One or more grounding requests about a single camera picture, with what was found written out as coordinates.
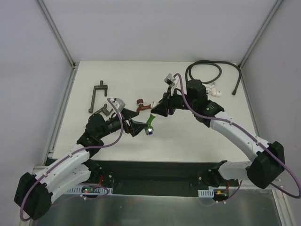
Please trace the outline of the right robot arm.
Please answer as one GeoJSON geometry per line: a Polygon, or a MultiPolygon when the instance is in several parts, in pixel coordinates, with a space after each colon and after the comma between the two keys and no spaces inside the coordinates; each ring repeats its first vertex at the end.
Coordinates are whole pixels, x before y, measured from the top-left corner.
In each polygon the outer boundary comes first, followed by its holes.
{"type": "Polygon", "coordinates": [[[176,91],[178,77],[169,74],[164,81],[169,85],[167,92],[151,113],[167,117],[177,109],[193,110],[197,121],[224,135],[248,157],[248,161],[219,162],[202,176],[205,184],[218,187],[231,179],[248,179],[265,189],[284,171],[283,146],[252,135],[238,125],[220,105],[208,99],[201,80],[188,81],[185,95],[176,91]]]}

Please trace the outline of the white faucet with blue cap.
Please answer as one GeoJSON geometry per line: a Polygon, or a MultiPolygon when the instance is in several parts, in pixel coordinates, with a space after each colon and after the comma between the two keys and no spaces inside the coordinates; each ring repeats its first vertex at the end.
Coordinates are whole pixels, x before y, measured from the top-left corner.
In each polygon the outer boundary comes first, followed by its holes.
{"type": "Polygon", "coordinates": [[[206,94],[207,95],[211,95],[211,96],[214,96],[214,97],[221,97],[222,93],[216,89],[216,87],[215,87],[216,83],[215,82],[213,82],[211,84],[203,83],[203,85],[206,88],[206,94]]]}

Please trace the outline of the white elbow pipe fitting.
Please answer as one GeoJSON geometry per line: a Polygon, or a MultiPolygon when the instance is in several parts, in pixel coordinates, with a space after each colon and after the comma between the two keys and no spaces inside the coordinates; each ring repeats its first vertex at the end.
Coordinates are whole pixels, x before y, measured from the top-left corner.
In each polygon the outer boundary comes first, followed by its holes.
{"type": "Polygon", "coordinates": [[[158,102],[156,102],[156,101],[153,101],[152,103],[151,103],[151,108],[154,108],[155,106],[157,106],[158,105],[158,102]]]}

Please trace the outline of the brown plastic faucet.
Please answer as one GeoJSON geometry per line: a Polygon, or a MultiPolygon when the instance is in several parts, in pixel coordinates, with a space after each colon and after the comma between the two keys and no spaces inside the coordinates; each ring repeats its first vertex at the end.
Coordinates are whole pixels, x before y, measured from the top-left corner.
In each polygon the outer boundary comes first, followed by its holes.
{"type": "Polygon", "coordinates": [[[145,105],[143,99],[138,99],[137,101],[137,109],[136,112],[139,113],[140,111],[151,109],[151,105],[145,105]]]}

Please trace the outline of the aluminium frame rail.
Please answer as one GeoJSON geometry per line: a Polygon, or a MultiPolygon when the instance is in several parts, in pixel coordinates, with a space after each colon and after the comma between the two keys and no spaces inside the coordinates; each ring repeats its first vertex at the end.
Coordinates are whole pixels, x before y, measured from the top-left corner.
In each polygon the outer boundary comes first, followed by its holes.
{"type": "Polygon", "coordinates": [[[55,170],[50,170],[50,167],[37,166],[34,167],[32,175],[36,180],[39,180],[41,184],[50,186],[54,179],[55,170]]]}

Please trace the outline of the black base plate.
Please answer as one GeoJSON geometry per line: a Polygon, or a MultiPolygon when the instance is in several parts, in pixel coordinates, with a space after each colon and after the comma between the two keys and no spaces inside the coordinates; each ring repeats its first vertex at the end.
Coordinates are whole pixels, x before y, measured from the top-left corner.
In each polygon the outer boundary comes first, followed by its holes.
{"type": "Polygon", "coordinates": [[[94,161],[83,163],[90,170],[88,183],[102,180],[102,186],[113,194],[195,197],[199,190],[249,180],[265,189],[270,183],[270,170],[264,159],[254,162],[146,162],[94,161]]]}

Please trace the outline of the green plastic faucet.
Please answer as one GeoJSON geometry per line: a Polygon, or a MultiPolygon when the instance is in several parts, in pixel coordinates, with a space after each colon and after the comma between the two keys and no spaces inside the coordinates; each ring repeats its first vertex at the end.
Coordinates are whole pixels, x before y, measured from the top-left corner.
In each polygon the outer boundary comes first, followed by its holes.
{"type": "Polygon", "coordinates": [[[147,125],[146,125],[146,127],[144,128],[144,130],[145,130],[145,134],[146,134],[147,136],[150,136],[150,135],[154,134],[154,127],[152,126],[152,122],[153,122],[153,120],[154,120],[155,118],[156,118],[155,115],[150,114],[148,120],[146,121],[146,124],[147,124],[147,125]]]}

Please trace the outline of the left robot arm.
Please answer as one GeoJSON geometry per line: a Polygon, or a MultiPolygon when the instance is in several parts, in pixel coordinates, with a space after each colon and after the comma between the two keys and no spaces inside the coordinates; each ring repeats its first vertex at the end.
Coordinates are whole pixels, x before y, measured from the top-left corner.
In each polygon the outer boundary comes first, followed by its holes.
{"type": "Polygon", "coordinates": [[[116,144],[114,141],[106,145],[102,138],[116,131],[133,137],[138,135],[148,124],[135,121],[133,118],[137,115],[128,109],[108,120],[98,113],[92,114],[84,133],[65,155],[37,173],[23,174],[14,197],[14,202],[20,207],[20,219],[27,221],[23,216],[26,213],[29,219],[37,220],[75,185],[85,181],[95,183],[99,179],[99,166],[91,158],[102,148],[116,144]]]}

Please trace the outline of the grey metal faucet fixture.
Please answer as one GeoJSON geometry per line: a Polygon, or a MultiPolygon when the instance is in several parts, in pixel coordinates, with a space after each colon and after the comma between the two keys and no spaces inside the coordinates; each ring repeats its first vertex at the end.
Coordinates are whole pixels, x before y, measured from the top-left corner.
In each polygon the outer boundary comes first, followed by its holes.
{"type": "Polygon", "coordinates": [[[106,117],[110,116],[113,109],[108,110],[108,105],[104,104],[99,110],[95,111],[93,114],[100,114],[103,113],[106,117]]]}

